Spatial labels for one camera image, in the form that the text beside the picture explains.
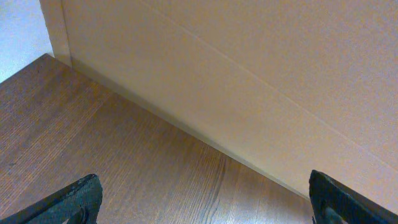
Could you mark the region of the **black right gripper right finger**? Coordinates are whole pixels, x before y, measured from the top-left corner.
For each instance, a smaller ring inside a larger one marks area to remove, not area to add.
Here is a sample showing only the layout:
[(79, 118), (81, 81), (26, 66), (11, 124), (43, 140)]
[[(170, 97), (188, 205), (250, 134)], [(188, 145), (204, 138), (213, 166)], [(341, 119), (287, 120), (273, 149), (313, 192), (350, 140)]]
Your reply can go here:
[(313, 170), (309, 179), (312, 222), (396, 224), (397, 215), (355, 192), (323, 172)]

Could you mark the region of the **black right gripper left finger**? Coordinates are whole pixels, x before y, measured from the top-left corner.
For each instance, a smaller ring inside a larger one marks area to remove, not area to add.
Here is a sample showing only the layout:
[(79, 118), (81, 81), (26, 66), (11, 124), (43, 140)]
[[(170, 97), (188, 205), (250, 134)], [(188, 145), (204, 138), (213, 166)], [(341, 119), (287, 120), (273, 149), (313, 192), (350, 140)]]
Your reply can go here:
[(103, 189), (96, 174), (77, 180), (48, 197), (1, 220), (5, 223), (96, 224)]

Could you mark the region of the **beige side wall panel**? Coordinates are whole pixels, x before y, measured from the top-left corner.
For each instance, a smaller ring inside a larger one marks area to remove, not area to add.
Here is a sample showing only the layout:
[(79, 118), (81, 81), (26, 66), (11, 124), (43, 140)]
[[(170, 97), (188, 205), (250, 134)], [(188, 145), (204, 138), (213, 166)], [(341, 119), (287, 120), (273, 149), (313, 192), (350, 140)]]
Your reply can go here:
[(288, 189), (397, 211), (396, 1), (42, 1), (57, 59)]

